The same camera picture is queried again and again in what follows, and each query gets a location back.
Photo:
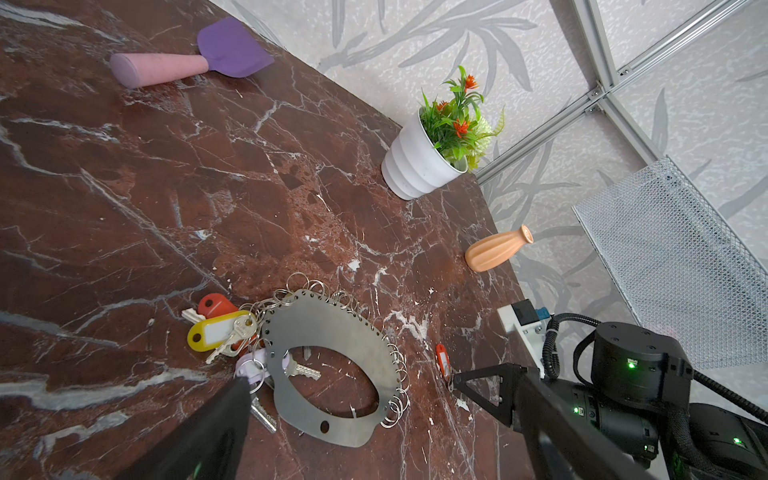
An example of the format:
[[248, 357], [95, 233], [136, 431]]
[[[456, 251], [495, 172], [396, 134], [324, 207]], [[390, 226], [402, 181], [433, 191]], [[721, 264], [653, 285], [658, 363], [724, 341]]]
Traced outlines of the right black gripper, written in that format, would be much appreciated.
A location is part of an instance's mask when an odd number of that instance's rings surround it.
[[[660, 424], [672, 407], [688, 410], [693, 367], [678, 340], [643, 327], [590, 321], [594, 330], [574, 349], [573, 366], [593, 348], [590, 378], [559, 377], [556, 339], [560, 323], [551, 323], [551, 390], [568, 403], [572, 415], [586, 421], [623, 453], [648, 468], [659, 453]], [[452, 387], [505, 427], [515, 426], [515, 394], [528, 368], [502, 363], [454, 373]]]

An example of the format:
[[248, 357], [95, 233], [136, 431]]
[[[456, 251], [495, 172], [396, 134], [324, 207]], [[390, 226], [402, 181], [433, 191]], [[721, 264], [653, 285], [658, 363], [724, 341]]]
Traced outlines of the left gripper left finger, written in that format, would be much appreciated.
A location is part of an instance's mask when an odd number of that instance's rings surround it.
[[234, 479], [248, 432], [248, 381], [231, 380], [119, 479]]

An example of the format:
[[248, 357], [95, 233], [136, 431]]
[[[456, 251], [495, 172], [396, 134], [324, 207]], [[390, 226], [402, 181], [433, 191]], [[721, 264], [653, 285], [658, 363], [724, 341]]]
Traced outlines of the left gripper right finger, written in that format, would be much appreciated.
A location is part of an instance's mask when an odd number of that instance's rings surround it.
[[515, 417], [538, 479], [649, 479], [657, 428], [592, 395], [565, 400], [528, 373], [515, 391]]

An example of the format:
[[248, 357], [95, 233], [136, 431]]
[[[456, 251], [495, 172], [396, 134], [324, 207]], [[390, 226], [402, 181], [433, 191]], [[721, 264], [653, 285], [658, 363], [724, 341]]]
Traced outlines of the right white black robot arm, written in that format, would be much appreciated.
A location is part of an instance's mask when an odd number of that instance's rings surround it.
[[588, 376], [558, 376], [548, 323], [540, 368], [504, 363], [457, 373], [452, 386], [521, 433], [539, 479], [763, 479], [767, 413], [697, 371], [680, 343], [637, 325], [593, 322], [575, 354]]

